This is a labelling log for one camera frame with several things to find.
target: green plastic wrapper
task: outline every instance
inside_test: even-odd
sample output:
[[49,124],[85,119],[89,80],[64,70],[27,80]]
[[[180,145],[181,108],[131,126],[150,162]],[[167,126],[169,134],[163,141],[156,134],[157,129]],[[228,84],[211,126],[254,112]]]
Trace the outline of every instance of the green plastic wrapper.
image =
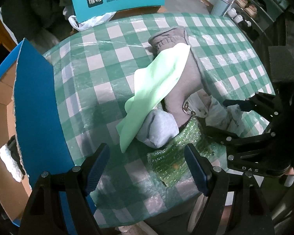
[[156,150],[147,155],[148,163],[167,187],[174,186],[188,171],[184,159],[185,145],[192,143],[201,156],[210,162],[217,159],[214,150],[216,143],[210,143],[202,133],[202,126],[196,117],[192,117],[185,128],[174,137],[165,149]]

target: gray floor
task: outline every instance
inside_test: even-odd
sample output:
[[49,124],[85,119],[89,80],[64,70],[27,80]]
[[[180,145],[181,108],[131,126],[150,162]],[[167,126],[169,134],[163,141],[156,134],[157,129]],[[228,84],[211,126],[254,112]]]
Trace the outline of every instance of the gray floor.
[[200,0],[165,0],[168,12],[209,14],[207,6]]

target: metal screw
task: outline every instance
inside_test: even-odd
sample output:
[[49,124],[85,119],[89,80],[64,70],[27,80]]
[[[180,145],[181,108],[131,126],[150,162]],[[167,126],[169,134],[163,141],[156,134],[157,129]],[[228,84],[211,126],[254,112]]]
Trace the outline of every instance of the metal screw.
[[72,171],[73,172],[78,172],[78,171],[80,171],[81,170],[81,167],[80,166],[74,166],[73,168],[72,168]]
[[213,167],[213,170],[214,170],[215,172],[220,172],[222,169],[221,169],[219,166],[214,166],[214,167]]
[[41,177],[42,177],[42,178],[45,178],[45,177],[47,177],[48,175],[49,175],[49,172],[44,171],[44,172],[41,174]]
[[251,178],[253,174],[250,171],[245,172],[246,177]]

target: green and white tablecloth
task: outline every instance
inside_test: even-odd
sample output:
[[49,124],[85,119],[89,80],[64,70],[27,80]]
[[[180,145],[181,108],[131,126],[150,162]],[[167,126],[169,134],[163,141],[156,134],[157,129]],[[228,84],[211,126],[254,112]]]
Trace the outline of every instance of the green and white tablecloth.
[[[54,66],[54,86],[64,137],[80,165],[102,142],[111,158],[91,194],[100,227],[129,225],[164,212],[198,193],[188,172],[166,188],[148,165],[151,151],[134,140],[122,154],[115,126],[133,96],[133,74],[154,59],[148,38],[173,26],[189,34],[213,96],[245,99],[256,91],[272,93],[266,71],[229,18],[199,14],[153,14],[124,18],[74,34],[45,54]],[[267,121],[244,113],[244,136],[262,133]]]

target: brown shoe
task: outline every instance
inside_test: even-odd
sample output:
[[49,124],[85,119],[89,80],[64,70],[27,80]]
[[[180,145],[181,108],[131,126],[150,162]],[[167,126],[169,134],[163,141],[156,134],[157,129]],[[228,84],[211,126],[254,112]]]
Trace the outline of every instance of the brown shoe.
[[237,3],[242,9],[248,5],[247,0],[235,0],[234,2]]
[[244,10],[247,12],[247,14],[251,18],[256,18],[256,16],[257,16],[257,8],[256,8],[255,5],[251,4],[247,8],[245,8]]

